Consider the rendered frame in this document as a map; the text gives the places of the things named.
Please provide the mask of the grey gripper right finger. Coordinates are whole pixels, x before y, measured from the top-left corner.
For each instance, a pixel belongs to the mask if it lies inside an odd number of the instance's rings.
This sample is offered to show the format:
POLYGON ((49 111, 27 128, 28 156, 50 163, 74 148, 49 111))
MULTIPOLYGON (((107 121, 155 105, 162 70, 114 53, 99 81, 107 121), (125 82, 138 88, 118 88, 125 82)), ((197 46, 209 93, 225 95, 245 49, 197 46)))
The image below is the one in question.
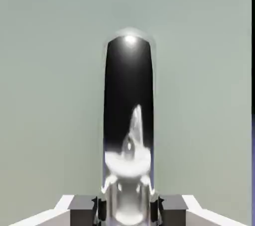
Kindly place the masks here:
POLYGON ((159 195, 150 203, 150 226, 247 226, 201 207, 193 195, 159 195))

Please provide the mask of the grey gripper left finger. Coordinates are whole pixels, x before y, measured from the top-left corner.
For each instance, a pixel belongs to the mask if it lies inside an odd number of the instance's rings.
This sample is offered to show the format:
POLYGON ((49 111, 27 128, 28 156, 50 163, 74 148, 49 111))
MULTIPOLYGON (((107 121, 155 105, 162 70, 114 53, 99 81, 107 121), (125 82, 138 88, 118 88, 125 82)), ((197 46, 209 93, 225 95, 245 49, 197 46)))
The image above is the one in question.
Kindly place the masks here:
POLYGON ((54 208, 8 226, 106 226, 98 211, 97 196, 63 195, 54 208))

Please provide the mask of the pale green cabinet door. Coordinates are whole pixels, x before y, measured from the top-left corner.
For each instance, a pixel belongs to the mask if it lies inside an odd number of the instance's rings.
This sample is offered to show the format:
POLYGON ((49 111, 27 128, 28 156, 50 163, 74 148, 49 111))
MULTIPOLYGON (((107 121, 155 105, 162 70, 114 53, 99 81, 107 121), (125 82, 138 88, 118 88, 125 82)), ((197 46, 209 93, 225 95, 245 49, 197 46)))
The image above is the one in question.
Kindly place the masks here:
POLYGON ((252 0, 0 0, 0 226, 101 186, 103 51, 156 43, 155 187, 252 223, 252 0))

